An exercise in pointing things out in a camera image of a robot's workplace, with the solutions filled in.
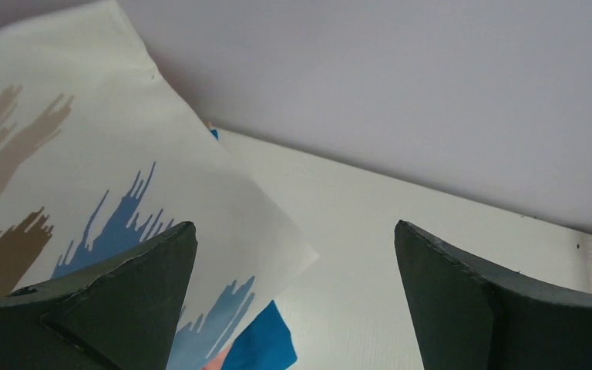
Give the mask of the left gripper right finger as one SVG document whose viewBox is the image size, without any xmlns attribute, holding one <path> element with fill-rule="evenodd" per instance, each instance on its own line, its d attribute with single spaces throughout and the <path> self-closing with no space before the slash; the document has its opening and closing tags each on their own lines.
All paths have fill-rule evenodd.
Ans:
<svg viewBox="0 0 592 370">
<path fill-rule="evenodd" d="M 427 369 L 592 369 L 592 293 L 528 277 L 405 221 L 395 254 Z"/>
</svg>

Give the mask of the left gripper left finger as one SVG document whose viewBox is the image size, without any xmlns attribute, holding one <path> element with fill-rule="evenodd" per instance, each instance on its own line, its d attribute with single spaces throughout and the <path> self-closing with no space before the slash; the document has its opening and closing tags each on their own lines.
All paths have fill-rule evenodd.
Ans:
<svg viewBox="0 0 592 370">
<path fill-rule="evenodd" d="M 0 369 L 163 369 L 197 254 L 182 222 L 0 297 Z"/>
</svg>

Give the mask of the white printed t shirt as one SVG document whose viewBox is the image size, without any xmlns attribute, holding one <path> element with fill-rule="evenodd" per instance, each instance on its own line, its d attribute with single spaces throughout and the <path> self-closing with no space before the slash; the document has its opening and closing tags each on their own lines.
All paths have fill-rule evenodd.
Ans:
<svg viewBox="0 0 592 370">
<path fill-rule="evenodd" d="M 197 254 L 163 369 L 202 369 L 317 254 L 163 78 L 117 2 L 0 29 L 0 297 L 182 222 Z"/>
</svg>

